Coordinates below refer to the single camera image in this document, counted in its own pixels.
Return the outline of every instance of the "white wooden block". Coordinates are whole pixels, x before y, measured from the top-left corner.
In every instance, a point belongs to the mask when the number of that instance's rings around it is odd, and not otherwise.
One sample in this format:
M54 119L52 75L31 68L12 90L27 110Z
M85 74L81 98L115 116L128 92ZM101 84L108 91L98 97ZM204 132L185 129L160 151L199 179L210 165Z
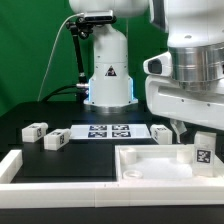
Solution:
M173 132L164 125L152 125L150 128L152 138L159 145L171 145Z
M10 183L22 164L22 150L11 150L0 163L0 183Z
M70 129L56 129L44 137L44 149L58 150L69 142Z
M119 184L105 184L95 189L96 207L129 206L129 189Z
M47 123L33 123L22 129L23 142L36 142L46 135Z

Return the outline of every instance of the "white cube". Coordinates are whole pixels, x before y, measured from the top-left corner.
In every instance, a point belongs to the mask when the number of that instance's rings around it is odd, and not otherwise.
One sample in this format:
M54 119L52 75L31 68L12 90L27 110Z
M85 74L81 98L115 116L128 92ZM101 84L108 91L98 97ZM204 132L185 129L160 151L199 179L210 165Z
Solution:
M33 123L22 129L23 142L36 142L46 135L48 125L46 123Z
M150 128L152 138L159 145L171 145L173 132L164 125L153 124Z
M44 137L44 148L58 150L69 142L70 129L56 129Z
M209 132L197 132L194 139L195 152L192 166L196 176L214 176L214 157L216 134Z

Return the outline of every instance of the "black table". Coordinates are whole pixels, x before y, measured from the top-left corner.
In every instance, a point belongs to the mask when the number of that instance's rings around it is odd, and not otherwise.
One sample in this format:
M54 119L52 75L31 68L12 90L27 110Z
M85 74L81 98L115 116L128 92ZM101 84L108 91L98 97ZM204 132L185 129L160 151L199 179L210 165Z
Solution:
M139 104L137 111L123 114L100 115L84 111L83 106L75 102L47 102L22 103L10 110L0 118L0 160L11 149L22 148L26 169L22 168L14 178L14 183L26 182L54 182L54 181L116 181L114 164L114 146L117 144L155 144L152 139L136 140L78 140L70 141L56 153L44 153L43 142L35 144L23 143L21 129L35 122L46 122L49 131L56 128L70 128L74 124L165 124L168 128L169 121L164 118L152 116L144 103ZM188 125L191 133L204 128ZM222 140L219 140L221 153ZM76 173L68 172L68 167L60 172L54 167L55 161L65 152L76 147L76 155L88 160L91 166L82 167ZM91 156L87 156L88 149L92 149ZM70 158L65 155L63 161ZM37 169L35 161L40 162L45 158L52 162L54 169L46 173L45 163L42 169ZM151 206L151 207L116 207L116 208L57 208L57 209L2 209L0 210L0 223L223 223L224 205L214 206Z

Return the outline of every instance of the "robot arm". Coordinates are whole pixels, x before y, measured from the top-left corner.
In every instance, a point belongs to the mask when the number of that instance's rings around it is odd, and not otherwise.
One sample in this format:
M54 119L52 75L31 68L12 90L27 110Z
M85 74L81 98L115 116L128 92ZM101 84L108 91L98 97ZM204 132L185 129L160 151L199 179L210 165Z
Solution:
M133 81L128 74L127 38L113 29L109 17L110 12L126 18L143 14L148 0L69 0L69 3L75 13L83 13L80 25L83 21L90 23L94 36L94 74L89 79L86 108L105 113L135 108L138 100L133 96Z
M76 13L88 11L113 10L117 17L134 17L141 15L148 7L148 0L69 0Z
M148 107L156 115L224 130L224 1L161 1L162 9L150 1L151 20L163 29L165 21L168 52L144 63L151 74Z

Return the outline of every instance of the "green backdrop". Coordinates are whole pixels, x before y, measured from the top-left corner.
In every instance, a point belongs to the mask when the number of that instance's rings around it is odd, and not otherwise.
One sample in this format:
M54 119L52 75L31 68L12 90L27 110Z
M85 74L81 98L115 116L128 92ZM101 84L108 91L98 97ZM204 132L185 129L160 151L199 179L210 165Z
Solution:
M0 115L13 106L36 101L59 27L72 11L68 0L1 0L0 3ZM129 74L134 93L145 99L142 63L166 51L167 34L149 24L149 13L113 25L124 34L128 30ZM93 73L92 38L81 41L85 71ZM42 97L63 85L76 83L77 68L72 39L63 30ZM52 100L75 100L57 97Z

